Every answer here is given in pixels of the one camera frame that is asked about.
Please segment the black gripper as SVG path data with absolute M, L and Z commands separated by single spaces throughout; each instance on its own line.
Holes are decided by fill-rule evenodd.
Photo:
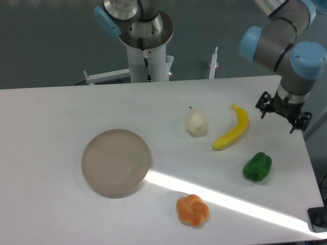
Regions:
M 261 112 L 261 119 L 265 117 L 267 113 L 277 113 L 278 115 L 285 117 L 292 125 L 290 134 L 295 130 L 305 131 L 312 118 L 312 113 L 301 112 L 301 108 L 304 102 L 292 104 L 288 101 L 282 100 L 276 92 L 272 98 L 268 92 L 263 92 L 257 101 L 255 107 Z

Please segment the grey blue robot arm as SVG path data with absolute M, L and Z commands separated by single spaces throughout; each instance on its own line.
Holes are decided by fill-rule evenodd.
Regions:
M 286 118 L 293 130 L 305 131 L 311 113 L 301 110 L 326 64 L 326 50 L 316 42 L 296 42 L 316 15 L 311 1 L 257 1 L 267 14 L 266 28 L 250 27 L 239 52 L 281 77 L 274 96 L 264 92 L 256 107 L 262 114 Z M 173 35 L 170 17 L 157 1 L 103 1 L 94 9 L 101 28 L 126 47 L 133 83 L 169 80 L 172 57 L 166 45 Z

